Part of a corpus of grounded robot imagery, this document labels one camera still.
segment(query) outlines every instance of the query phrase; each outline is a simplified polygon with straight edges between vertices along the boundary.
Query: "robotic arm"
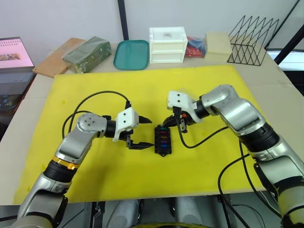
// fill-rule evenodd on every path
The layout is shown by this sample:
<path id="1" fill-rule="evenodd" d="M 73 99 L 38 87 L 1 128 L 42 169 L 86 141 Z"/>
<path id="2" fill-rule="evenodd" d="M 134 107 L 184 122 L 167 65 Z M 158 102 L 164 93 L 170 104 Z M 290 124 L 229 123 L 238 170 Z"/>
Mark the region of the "robotic arm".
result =
<path id="1" fill-rule="evenodd" d="M 248 101 L 238 97 L 231 85 L 220 85 L 198 101 L 187 94 L 170 91 L 168 108 L 173 116 L 163 125 L 199 123 L 209 115 L 220 115 L 225 124 L 256 160 L 254 168 L 264 187 L 276 194 L 284 227 L 304 224 L 304 163 L 287 142 L 265 121 Z"/>
<path id="2" fill-rule="evenodd" d="M 34 186 L 21 204 L 18 220 L 12 228 L 52 228 L 62 220 L 67 198 L 64 194 L 72 178 L 89 151 L 94 138 L 108 137 L 113 141 L 126 141 L 129 149 L 144 149 L 152 146 L 148 142 L 134 144 L 130 138 L 139 123 L 151 123 L 129 107 L 120 112 L 116 120 L 109 116 L 86 113 L 77 120 L 58 147 L 46 170 L 40 174 Z"/>

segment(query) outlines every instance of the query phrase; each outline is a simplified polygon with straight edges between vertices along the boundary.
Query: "laptop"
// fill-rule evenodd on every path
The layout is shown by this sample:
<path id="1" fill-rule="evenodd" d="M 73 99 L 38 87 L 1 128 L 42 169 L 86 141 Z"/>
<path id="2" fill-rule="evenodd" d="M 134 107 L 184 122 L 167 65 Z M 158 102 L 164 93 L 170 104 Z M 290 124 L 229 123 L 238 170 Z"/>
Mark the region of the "laptop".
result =
<path id="1" fill-rule="evenodd" d="M 35 73 L 20 37 L 0 38 L 0 95 L 23 94 Z"/>

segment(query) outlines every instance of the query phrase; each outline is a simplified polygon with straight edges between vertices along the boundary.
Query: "white storage drawer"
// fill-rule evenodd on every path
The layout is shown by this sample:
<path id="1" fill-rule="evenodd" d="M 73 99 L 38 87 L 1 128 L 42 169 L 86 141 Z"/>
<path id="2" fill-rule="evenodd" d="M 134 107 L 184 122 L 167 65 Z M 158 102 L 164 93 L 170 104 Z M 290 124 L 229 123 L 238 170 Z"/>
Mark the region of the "white storage drawer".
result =
<path id="1" fill-rule="evenodd" d="M 184 27 L 149 28 L 150 63 L 180 63 L 184 60 L 187 36 Z"/>

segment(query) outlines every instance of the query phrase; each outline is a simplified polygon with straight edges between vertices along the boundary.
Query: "teal tray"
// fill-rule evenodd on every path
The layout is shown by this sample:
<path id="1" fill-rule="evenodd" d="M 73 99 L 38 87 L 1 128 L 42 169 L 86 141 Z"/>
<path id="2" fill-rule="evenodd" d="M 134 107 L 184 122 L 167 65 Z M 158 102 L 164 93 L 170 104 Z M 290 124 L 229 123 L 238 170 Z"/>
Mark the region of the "teal tray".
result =
<path id="1" fill-rule="evenodd" d="M 149 43 L 145 40 L 125 40 L 118 44 L 114 66 L 119 70 L 143 70 L 148 66 Z"/>

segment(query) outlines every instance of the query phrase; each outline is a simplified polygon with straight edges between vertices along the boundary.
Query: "beige box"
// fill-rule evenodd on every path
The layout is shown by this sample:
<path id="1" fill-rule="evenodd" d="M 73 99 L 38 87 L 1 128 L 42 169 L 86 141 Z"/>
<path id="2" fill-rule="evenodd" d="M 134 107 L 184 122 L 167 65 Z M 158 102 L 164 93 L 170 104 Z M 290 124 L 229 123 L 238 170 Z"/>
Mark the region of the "beige box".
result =
<path id="1" fill-rule="evenodd" d="M 207 61 L 227 62 L 232 53 L 228 33 L 207 32 L 206 33 L 206 55 Z"/>

